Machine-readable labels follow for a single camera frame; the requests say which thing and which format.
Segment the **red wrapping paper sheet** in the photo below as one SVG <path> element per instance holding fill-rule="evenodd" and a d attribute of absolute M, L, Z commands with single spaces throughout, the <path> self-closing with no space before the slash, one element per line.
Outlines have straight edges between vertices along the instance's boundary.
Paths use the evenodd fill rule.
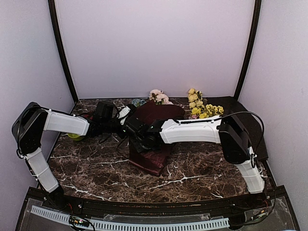
<path fill-rule="evenodd" d="M 183 119 L 183 108 L 173 104 L 157 105 L 148 101 L 138 107 L 125 122 L 129 135 L 129 162 L 142 171 L 160 176 L 173 148 L 160 136 L 161 126 L 168 119 Z"/>

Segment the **pink fake rose bunch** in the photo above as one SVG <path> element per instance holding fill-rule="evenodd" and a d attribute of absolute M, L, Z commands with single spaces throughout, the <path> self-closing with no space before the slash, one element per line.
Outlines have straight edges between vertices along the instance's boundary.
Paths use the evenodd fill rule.
<path fill-rule="evenodd" d="M 149 99 L 154 101 L 156 105 L 173 105 L 169 97 L 162 90 L 154 89 L 150 91 Z"/>

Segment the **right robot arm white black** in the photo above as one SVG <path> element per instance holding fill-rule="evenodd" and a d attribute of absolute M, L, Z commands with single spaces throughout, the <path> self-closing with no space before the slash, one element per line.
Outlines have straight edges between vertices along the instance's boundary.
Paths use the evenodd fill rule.
<path fill-rule="evenodd" d="M 257 155 L 249 134 L 236 113 L 206 119 L 165 119 L 147 125 L 136 117 L 125 122 L 125 130 L 138 152 L 162 144 L 211 142 L 220 144 L 224 159 L 240 171 L 248 191 L 245 204 L 257 208 L 264 201 L 265 180 L 256 164 Z"/>

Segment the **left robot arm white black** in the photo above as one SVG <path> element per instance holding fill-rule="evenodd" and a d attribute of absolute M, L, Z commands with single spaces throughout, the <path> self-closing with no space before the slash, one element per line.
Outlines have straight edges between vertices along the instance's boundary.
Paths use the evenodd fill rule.
<path fill-rule="evenodd" d="M 69 114 L 30 102 L 12 126 L 17 156 L 24 159 L 32 176 L 51 193 L 49 202 L 58 210 L 68 206 L 68 199 L 58 190 L 61 186 L 53 175 L 42 151 L 45 132 L 70 133 L 79 137 L 96 137 L 119 133 L 131 109 L 119 110 L 114 104 L 101 101 L 92 112 Z"/>

